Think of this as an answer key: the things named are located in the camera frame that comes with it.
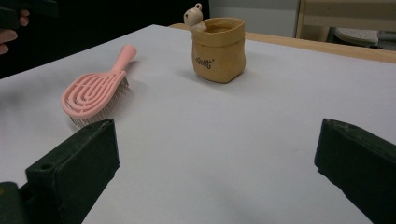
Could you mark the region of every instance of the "table surface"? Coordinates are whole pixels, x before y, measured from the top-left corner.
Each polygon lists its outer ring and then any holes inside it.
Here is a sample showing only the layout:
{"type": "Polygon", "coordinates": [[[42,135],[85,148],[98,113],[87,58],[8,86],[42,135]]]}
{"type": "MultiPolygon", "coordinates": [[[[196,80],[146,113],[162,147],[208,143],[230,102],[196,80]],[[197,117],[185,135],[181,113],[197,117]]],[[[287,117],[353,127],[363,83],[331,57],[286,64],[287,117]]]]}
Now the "table surface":
{"type": "MultiPolygon", "coordinates": [[[[184,23],[176,23],[171,25],[170,27],[183,30],[189,29],[189,27],[184,23]]],[[[277,35],[264,35],[250,32],[246,32],[246,39],[289,46],[299,49],[311,49],[314,51],[348,56],[353,58],[367,59],[385,63],[396,63],[396,51],[393,50],[368,49],[362,47],[296,39],[277,35]]]]}
{"type": "Polygon", "coordinates": [[[396,64],[247,40],[245,71],[219,84],[193,72],[189,31],[157,25],[0,80],[1,182],[78,130],[63,91],[125,44],[120,169],[85,224],[371,223],[314,157],[325,118],[396,143],[396,64]]]}

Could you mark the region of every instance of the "hairbrush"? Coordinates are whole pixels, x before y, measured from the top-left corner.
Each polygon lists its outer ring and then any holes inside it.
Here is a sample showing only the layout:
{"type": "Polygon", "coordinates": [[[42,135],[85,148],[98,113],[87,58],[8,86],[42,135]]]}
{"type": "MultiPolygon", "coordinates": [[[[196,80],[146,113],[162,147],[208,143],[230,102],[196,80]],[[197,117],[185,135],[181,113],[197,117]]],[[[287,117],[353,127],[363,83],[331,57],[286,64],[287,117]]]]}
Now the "hairbrush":
{"type": "Polygon", "coordinates": [[[62,108],[78,126],[108,119],[118,100],[128,89],[124,68],[136,55],[136,48],[124,45],[110,71],[78,77],[64,91],[62,108]]]}

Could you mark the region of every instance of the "tan ceramic pot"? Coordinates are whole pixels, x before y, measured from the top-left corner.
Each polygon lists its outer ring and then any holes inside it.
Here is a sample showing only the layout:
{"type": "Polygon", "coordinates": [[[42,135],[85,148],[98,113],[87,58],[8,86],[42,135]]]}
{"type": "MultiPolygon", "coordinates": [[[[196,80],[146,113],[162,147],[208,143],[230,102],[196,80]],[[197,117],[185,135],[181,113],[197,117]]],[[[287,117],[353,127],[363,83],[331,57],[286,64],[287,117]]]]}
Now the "tan ceramic pot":
{"type": "Polygon", "coordinates": [[[235,18],[204,20],[206,31],[192,32],[192,65],[205,79],[228,83],[245,69],[245,22],[235,18]]]}

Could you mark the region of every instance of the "finger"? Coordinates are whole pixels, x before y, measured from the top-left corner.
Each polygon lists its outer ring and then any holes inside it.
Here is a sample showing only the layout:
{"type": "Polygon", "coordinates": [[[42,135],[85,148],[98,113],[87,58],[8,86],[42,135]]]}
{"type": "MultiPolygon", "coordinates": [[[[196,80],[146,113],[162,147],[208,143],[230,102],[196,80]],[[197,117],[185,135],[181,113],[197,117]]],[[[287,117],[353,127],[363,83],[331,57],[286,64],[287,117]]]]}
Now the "finger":
{"type": "Polygon", "coordinates": [[[8,29],[0,29],[0,44],[14,40],[18,37],[17,32],[8,29]]]}
{"type": "Polygon", "coordinates": [[[0,44],[0,55],[8,52],[8,47],[5,44],[0,44]]]}
{"type": "Polygon", "coordinates": [[[29,24],[29,19],[27,17],[20,17],[20,25],[27,26],[29,24]]]}

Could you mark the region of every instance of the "animal figurine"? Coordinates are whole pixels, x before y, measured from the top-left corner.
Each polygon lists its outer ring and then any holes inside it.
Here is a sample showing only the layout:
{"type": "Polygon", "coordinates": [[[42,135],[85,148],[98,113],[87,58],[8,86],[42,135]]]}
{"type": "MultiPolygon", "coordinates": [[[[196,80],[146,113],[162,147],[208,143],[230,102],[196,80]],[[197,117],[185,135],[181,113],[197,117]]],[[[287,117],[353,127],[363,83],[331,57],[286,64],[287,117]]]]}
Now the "animal figurine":
{"type": "Polygon", "coordinates": [[[190,31],[205,31],[206,25],[202,21],[204,18],[202,14],[202,5],[200,3],[195,4],[195,7],[190,8],[184,13],[184,24],[190,26],[190,31]]]}

